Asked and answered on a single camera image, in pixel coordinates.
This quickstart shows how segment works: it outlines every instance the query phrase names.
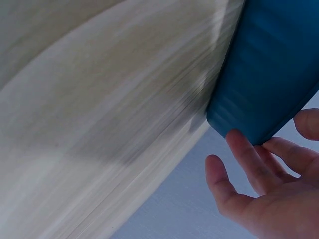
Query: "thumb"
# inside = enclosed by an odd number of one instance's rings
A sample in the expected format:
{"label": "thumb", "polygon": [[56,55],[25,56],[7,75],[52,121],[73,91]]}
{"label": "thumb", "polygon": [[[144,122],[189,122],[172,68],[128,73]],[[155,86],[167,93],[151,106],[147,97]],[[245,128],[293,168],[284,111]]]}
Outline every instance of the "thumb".
{"label": "thumb", "polygon": [[319,109],[305,109],[294,117],[296,130],[302,137],[319,141]]}

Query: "gray background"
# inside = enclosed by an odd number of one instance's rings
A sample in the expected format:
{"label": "gray background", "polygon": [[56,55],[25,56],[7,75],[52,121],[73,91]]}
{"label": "gray background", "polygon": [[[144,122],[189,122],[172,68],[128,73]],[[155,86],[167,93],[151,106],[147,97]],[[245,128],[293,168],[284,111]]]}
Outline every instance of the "gray background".
{"label": "gray background", "polygon": [[[319,107],[317,93],[306,108]],[[310,142],[296,132],[290,121],[277,136],[313,150]],[[254,238],[249,232],[222,217],[205,182],[206,156],[217,154],[227,168],[238,192],[256,196],[235,161],[225,140],[210,129],[185,159],[148,200],[111,237],[112,239],[233,239]]]}

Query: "finger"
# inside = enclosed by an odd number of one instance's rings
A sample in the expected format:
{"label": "finger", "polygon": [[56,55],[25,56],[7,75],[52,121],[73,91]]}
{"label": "finger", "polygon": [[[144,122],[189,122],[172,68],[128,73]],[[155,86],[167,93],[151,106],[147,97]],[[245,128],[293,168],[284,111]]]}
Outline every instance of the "finger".
{"label": "finger", "polygon": [[295,182],[297,178],[288,174],[280,163],[274,158],[274,156],[265,148],[261,146],[255,146],[255,150],[258,153],[264,164],[284,183]]}
{"label": "finger", "polygon": [[240,131],[230,131],[226,140],[257,193],[264,195],[282,184],[280,179],[261,161],[254,147]]}
{"label": "finger", "polygon": [[253,198],[236,192],[223,162],[215,155],[206,159],[206,181],[220,213],[235,221],[243,220],[243,211]]}
{"label": "finger", "polygon": [[280,157],[296,173],[303,175],[318,161],[319,154],[282,138],[273,137],[263,147]]}
{"label": "finger", "polygon": [[296,130],[302,137],[319,141],[319,109],[305,109],[294,117]]}

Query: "human hand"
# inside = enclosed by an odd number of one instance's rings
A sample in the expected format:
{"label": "human hand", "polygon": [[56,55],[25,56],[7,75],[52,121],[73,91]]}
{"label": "human hand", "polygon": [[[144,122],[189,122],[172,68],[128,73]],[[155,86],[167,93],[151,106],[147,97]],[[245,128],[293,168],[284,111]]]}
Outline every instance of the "human hand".
{"label": "human hand", "polygon": [[[304,138],[319,141],[319,109],[300,111],[294,122]],[[261,239],[319,239],[319,154],[276,137],[253,147],[237,130],[226,140],[260,197],[237,193],[220,158],[211,155],[206,180],[221,214]],[[272,153],[300,177],[288,174]]]}

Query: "blue plastic container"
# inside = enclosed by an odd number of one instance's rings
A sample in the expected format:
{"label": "blue plastic container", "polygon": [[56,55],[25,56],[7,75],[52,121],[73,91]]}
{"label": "blue plastic container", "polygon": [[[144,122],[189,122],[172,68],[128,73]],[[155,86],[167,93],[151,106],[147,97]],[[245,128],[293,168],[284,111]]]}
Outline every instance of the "blue plastic container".
{"label": "blue plastic container", "polygon": [[247,0],[207,120],[262,144],[318,89],[319,0]]}

